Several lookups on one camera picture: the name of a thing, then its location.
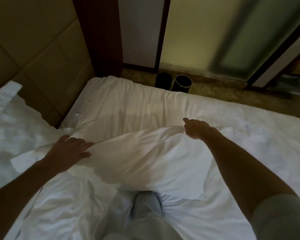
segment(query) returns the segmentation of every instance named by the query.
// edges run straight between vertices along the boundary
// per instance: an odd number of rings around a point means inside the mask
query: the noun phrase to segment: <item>bed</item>
[[[140,130],[183,125],[183,117],[241,130],[244,137],[236,143],[300,196],[300,119],[296,117],[110,76],[88,82],[61,128],[84,128],[94,133],[95,141],[105,141]],[[257,148],[252,146],[255,138]],[[36,195],[17,239],[102,239],[108,233],[122,232],[135,195],[136,191],[105,182],[92,185],[64,172]],[[214,161],[202,198],[162,197],[167,221],[184,239],[255,239]]]

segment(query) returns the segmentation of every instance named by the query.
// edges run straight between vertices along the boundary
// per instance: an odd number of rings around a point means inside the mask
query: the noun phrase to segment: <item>headboard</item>
[[[0,0],[0,87],[58,126],[94,76],[72,0]]]

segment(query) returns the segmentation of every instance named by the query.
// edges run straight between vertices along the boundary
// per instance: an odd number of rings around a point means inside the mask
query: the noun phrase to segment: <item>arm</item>
[[[62,136],[42,160],[0,188],[0,239],[5,237],[23,208],[46,182],[91,156],[84,151],[94,145],[93,142],[69,137]]]
[[[202,140],[210,149],[221,176],[249,221],[264,200],[280,194],[296,196],[276,174],[215,128],[204,121],[183,120],[186,134]]]

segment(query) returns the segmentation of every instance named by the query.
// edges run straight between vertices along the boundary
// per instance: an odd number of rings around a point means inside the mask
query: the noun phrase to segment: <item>sleeve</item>
[[[272,196],[254,210],[250,223],[257,240],[300,240],[300,198]]]

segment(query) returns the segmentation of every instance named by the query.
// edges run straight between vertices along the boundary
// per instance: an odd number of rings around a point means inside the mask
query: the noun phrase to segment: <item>person's left hand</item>
[[[41,164],[47,166],[55,174],[62,173],[81,159],[91,157],[91,153],[85,151],[93,145],[94,142],[64,135],[48,151],[41,160]]]

